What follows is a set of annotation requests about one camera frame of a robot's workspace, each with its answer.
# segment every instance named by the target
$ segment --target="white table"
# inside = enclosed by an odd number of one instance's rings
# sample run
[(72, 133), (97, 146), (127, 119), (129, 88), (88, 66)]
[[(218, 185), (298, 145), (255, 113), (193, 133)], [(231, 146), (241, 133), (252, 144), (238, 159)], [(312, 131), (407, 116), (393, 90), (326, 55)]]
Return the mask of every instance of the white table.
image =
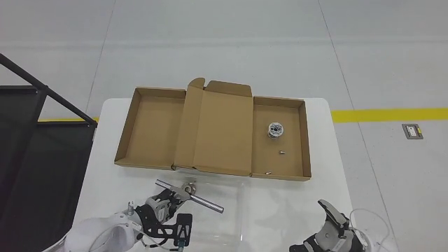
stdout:
[[(301, 244), (321, 229), (326, 215), (317, 204), (319, 199), (328, 200), (345, 214), (350, 213), (351, 200), (328, 103), (324, 99), (305, 101), (311, 180), (199, 177), (199, 181), (204, 182), (204, 189), (208, 190), (201, 191), (198, 186), (197, 194), (221, 203), (225, 212), (220, 215), (194, 202), (185, 203), (180, 210), (194, 211), (192, 241), (185, 251), (287, 252), (290, 245)], [(90, 217), (110, 216), (124, 210), (130, 200), (137, 204), (144, 202), (162, 190), (154, 185), (155, 179), (179, 184), (177, 181), (185, 176), (178, 171), (114, 165), (129, 105), (130, 99), (108, 99), (104, 102), (73, 223)], [(221, 191), (218, 195), (221, 199), (203, 195), (210, 194), (210, 189)], [(202, 241), (198, 234), (205, 235), (204, 232), (218, 232), (218, 235), (210, 241)], [(238, 239), (231, 239), (237, 246), (228, 243), (232, 233), (238, 236)], [(144, 251), (144, 248), (136, 244), (132, 251)]]

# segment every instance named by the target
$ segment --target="open cardboard box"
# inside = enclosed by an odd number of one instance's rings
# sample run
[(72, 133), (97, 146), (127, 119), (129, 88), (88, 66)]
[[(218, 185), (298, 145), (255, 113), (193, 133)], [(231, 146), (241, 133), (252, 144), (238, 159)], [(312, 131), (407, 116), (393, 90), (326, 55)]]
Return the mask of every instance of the open cardboard box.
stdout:
[[(204, 84), (205, 79), (196, 78), (187, 91), (138, 87), (115, 163), (269, 179), (311, 178), (303, 100), (252, 97), (248, 85)], [(273, 122), (284, 128), (278, 139), (267, 135)]]

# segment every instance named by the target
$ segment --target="metal bar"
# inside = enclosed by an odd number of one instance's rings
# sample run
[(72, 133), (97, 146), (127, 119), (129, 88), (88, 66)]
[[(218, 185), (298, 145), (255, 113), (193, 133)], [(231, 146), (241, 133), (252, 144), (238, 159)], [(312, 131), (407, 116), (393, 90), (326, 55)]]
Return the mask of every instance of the metal bar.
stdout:
[(69, 109), (71, 112), (75, 113), (76, 115), (80, 116), (82, 119), (84, 119), (87, 123), (91, 125), (97, 125), (97, 122), (93, 120), (91, 117), (89, 117), (87, 114), (76, 108), (73, 104), (68, 102), (65, 98), (58, 95), (54, 90), (51, 90), (47, 85), (36, 79), (34, 76), (32, 76), (30, 73), (26, 72), (24, 69), (22, 69), (20, 66), (16, 65), (12, 60), (8, 59), (4, 55), (0, 54), (0, 64), (2, 64), (7, 69), (11, 70), (15, 74), (17, 74), (19, 77), (21, 77), (23, 80), (27, 81), (28, 83), (32, 84), (34, 87), (38, 88), (39, 90), (43, 90), (46, 92), (46, 94), (53, 98), (55, 101), (59, 102), (61, 105), (63, 105), (65, 108)]
[[(171, 185), (171, 184), (168, 184), (167, 182), (164, 182), (164, 181), (161, 181), (161, 180), (159, 180), (159, 179), (157, 179), (156, 181), (155, 181), (155, 184), (157, 185), (157, 186), (160, 186), (160, 187), (162, 187), (162, 188), (165, 188), (165, 189), (171, 189), (171, 187), (173, 187), (173, 185)], [(219, 205), (217, 205), (217, 204), (214, 204), (213, 202), (209, 202), (208, 200), (206, 200), (206, 199), (203, 199), (203, 198), (201, 198), (201, 197), (198, 197), (198, 196), (196, 196), (196, 195), (190, 195), (190, 199), (192, 200), (192, 201), (194, 201), (194, 202), (196, 202), (196, 203), (198, 203), (198, 204), (201, 204), (201, 205), (203, 205), (203, 206), (205, 206), (205, 207), (208, 207), (208, 208), (210, 208), (211, 210), (214, 210), (214, 211), (216, 211), (216, 212), (218, 212), (218, 213), (223, 213), (224, 212), (224, 207), (222, 207), (222, 206), (219, 206)]]

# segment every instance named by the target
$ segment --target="yellow floor stripe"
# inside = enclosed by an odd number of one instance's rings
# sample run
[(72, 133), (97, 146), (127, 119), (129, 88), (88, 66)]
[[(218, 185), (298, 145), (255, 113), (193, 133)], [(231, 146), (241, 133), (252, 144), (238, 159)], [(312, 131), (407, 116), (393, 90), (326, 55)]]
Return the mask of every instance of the yellow floor stripe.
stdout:
[[(448, 108), (403, 108), (331, 111), (334, 123), (448, 120)], [(39, 122), (82, 121), (81, 118), (39, 119)]]

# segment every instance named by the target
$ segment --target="screw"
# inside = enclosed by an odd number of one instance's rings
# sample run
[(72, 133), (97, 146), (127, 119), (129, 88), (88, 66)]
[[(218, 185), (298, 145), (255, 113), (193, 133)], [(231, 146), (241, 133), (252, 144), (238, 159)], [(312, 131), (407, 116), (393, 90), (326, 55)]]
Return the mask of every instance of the screw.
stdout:
[(134, 201), (127, 203), (127, 215), (131, 216), (134, 214)]

